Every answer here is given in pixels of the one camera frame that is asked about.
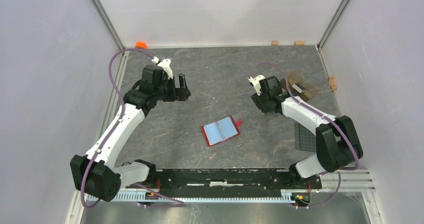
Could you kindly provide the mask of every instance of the gray marbled surface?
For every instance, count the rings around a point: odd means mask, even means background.
[[[272,62],[287,73],[298,70],[321,91],[309,103],[338,115],[327,74],[314,46],[249,46],[149,49],[160,59],[171,58],[175,76],[185,74],[192,96],[187,101],[158,102],[134,130],[116,165],[135,159],[158,168],[288,167],[311,155],[295,149],[295,121],[279,114],[263,115],[253,101],[247,76],[259,62]],[[131,52],[121,90],[141,79],[150,59]],[[253,73],[283,78],[271,66]],[[201,126],[232,115],[241,119],[241,134],[208,147]]]

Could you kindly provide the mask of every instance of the open book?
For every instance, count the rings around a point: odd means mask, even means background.
[[[232,116],[204,125],[201,129],[209,147],[240,134]]]

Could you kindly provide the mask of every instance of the white panel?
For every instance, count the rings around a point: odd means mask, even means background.
[[[90,0],[0,0],[0,223],[65,222],[114,52]]]
[[[424,198],[423,7],[424,0],[352,0],[323,49],[388,224],[424,223],[416,201]]]
[[[341,0],[100,0],[134,46],[316,44]]]

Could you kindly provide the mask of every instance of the purple cable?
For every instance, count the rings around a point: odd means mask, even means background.
[[[285,77],[285,85],[287,87],[287,91],[290,94],[291,98],[298,103],[299,105],[302,105],[303,107],[305,107],[306,109],[310,110],[311,112],[317,114],[318,116],[320,116],[321,118],[325,119],[326,121],[330,122],[335,129],[338,131],[338,133],[340,133],[341,137],[343,138],[343,140],[346,142],[347,146],[349,147],[349,150],[352,152],[353,158],[355,159],[355,166],[354,167],[343,167],[341,168],[342,170],[348,170],[348,171],[353,171],[353,170],[358,170],[359,169],[359,158],[358,155],[356,153],[356,151],[354,150],[354,147],[352,146],[351,141],[349,141],[348,137],[346,136],[346,134],[342,131],[342,129],[330,118],[328,118],[327,116],[325,116],[323,113],[321,113],[320,111],[315,110],[314,108],[304,104],[304,102],[299,101],[297,98],[295,98],[295,96],[293,95],[292,91],[290,90],[290,83],[289,83],[289,79],[287,78],[287,76],[285,75],[284,71],[281,70],[277,65],[275,65],[274,63],[271,62],[260,62],[258,64],[256,64],[252,70],[250,71],[250,74],[247,78],[250,78],[252,76],[253,71],[256,69],[257,66],[259,65],[270,65],[275,67],[284,77]],[[320,175],[324,175],[326,174],[327,171],[324,171],[322,173],[320,173]]]
[[[174,198],[171,198],[171,197],[168,197],[168,196],[164,196],[164,195],[162,195],[162,194],[160,194],[160,193],[158,193],[158,192],[156,192],[156,191],[154,191],[154,190],[152,190],[152,189],[148,188],[147,186],[142,185],[140,183],[134,183],[133,185],[136,185],[136,186],[139,186],[143,189],[146,189],[147,191],[155,194],[156,196],[158,196],[160,198],[164,198],[166,200],[178,203],[178,204],[173,204],[173,205],[146,205],[145,206],[146,208],[177,208],[177,207],[182,207],[182,206],[185,205],[184,201],[182,201],[182,200],[177,200],[177,199],[174,199]]]
[[[121,105],[121,112],[119,115],[119,119],[122,119],[122,117],[124,116],[125,113],[125,102],[124,102],[124,97],[122,96],[122,93],[119,91],[117,84],[114,81],[114,78],[112,77],[112,63],[114,62],[115,58],[126,51],[137,51],[137,52],[141,52],[146,54],[147,56],[149,56],[151,59],[154,58],[154,56],[150,53],[148,53],[147,51],[143,50],[143,49],[137,49],[137,48],[126,48],[126,49],[122,49],[120,51],[118,51],[115,55],[112,56],[112,58],[110,59],[109,62],[109,79],[110,82],[112,83],[113,89],[115,89],[116,93],[118,94],[119,100],[120,100],[120,105]],[[100,145],[98,146],[98,150],[101,150],[103,148],[103,146],[105,145],[106,141],[109,139],[109,137],[112,135],[112,133],[115,131],[115,129],[118,127],[119,125],[119,121],[117,121],[113,126],[112,129],[110,129],[110,131],[106,134],[106,136],[104,137],[103,141],[100,143]],[[96,151],[94,153],[94,155],[92,156],[92,158],[90,159],[87,168],[84,171],[84,176],[82,177],[82,182],[81,182],[81,189],[80,189],[80,196],[81,196],[81,203],[82,206],[84,208],[90,209],[92,207],[94,207],[95,205],[97,205],[100,202],[100,199],[98,199],[97,201],[95,201],[95,203],[93,205],[87,205],[86,200],[84,198],[84,191],[86,189],[86,181],[87,181],[87,176],[89,175],[89,170],[93,165],[94,160],[97,158],[98,156],[98,152]]]
[[[319,206],[325,205],[326,203],[328,203],[329,201],[333,200],[333,198],[337,195],[337,193],[339,192],[340,189],[340,185],[342,184],[342,176],[340,175],[340,172],[337,172],[338,174],[338,184],[337,184],[337,188],[335,189],[335,192],[331,195],[330,198],[328,198],[326,201],[323,201],[321,203],[315,204],[315,205],[309,205],[309,206],[297,206],[297,209],[311,209],[311,208],[317,208]]]

